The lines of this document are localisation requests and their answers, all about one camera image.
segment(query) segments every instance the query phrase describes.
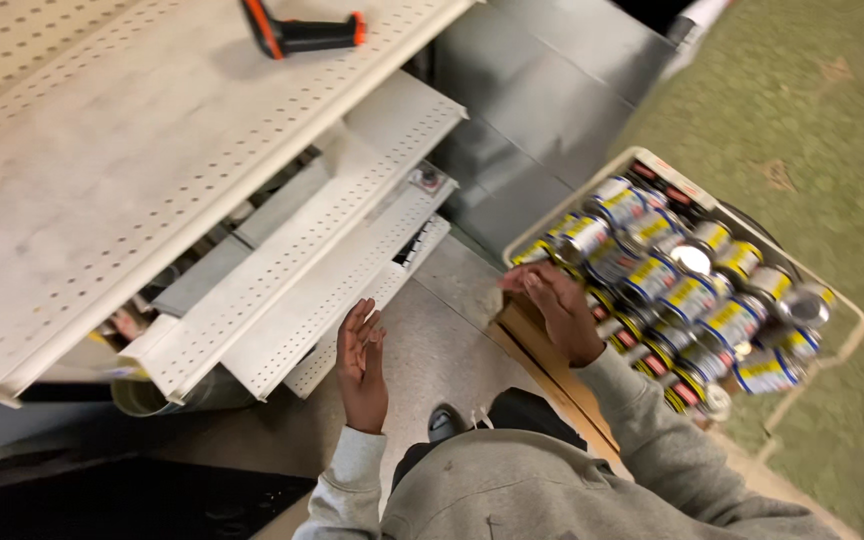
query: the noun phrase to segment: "shoe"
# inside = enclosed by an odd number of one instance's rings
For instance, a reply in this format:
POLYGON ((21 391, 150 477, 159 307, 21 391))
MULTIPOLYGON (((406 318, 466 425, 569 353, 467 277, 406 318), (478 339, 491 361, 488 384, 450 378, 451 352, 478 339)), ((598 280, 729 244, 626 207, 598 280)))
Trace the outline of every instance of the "shoe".
POLYGON ((462 417, 448 403, 437 406, 429 416, 428 434, 429 442, 446 440, 451 436, 458 436, 466 430, 462 417))

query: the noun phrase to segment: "gray hoodie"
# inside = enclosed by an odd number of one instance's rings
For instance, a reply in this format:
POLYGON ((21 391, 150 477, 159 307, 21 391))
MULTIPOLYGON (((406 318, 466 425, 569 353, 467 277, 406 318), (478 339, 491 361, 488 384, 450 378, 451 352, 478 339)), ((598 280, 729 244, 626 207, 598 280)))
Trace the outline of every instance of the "gray hoodie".
POLYGON ((611 347, 576 373, 635 483, 552 437, 477 429, 419 461, 379 521, 385 436, 344 427, 294 538, 837 538, 810 510, 747 490, 722 450, 611 347))

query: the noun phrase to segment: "black pants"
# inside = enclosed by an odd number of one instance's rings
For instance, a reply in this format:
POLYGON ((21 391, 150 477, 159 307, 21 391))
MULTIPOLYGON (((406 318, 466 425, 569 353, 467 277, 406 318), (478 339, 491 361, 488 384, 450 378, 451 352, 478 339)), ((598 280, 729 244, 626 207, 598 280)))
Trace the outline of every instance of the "black pants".
MULTIPOLYGON (((545 436, 555 437, 559 441, 568 443, 583 452, 589 450, 589 444, 575 432, 575 429, 569 427, 568 423, 563 422, 555 410, 549 403, 540 396, 531 392, 526 392, 522 388, 509 388, 502 392, 492 401, 492 405, 488 410, 488 419, 497 430, 524 430, 526 432, 535 432, 545 436)), ((478 423, 479 429, 488 429, 489 427, 482 422, 478 423)), ((402 478, 416 466, 422 458, 425 458, 428 453, 448 441, 442 439, 434 443, 418 443, 414 444, 409 449, 405 450, 405 455, 402 460, 395 466, 395 474, 391 477, 391 491, 396 490, 396 486, 402 481, 402 478)))

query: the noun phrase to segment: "hand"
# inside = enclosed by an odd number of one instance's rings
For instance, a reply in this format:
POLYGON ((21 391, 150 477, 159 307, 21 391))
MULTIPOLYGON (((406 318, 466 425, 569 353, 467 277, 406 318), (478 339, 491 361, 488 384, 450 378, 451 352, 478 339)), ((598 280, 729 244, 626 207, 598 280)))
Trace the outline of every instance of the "hand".
POLYGON ((366 315, 376 301, 358 300, 339 327, 335 360, 345 423, 357 432, 378 436, 389 411, 389 391, 382 378, 382 340, 385 328, 374 328, 379 311, 366 315))
POLYGON ((545 331, 571 367, 585 367, 606 350, 595 332, 595 317, 582 286, 548 261, 522 264, 498 280, 498 286, 525 292, 545 317, 545 331))

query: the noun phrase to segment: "orange and black barcode scanner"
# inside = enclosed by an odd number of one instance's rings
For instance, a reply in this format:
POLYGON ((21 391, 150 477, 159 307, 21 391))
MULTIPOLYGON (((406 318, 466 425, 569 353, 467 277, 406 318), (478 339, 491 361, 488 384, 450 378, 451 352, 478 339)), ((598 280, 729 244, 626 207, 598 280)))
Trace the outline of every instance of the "orange and black barcode scanner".
POLYGON ((276 20, 262 0, 242 0, 242 7, 259 48, 275 60, 304 51, 354 47, 366 41, 366 22, 358 11, 345 22, 308 22, 276 20))

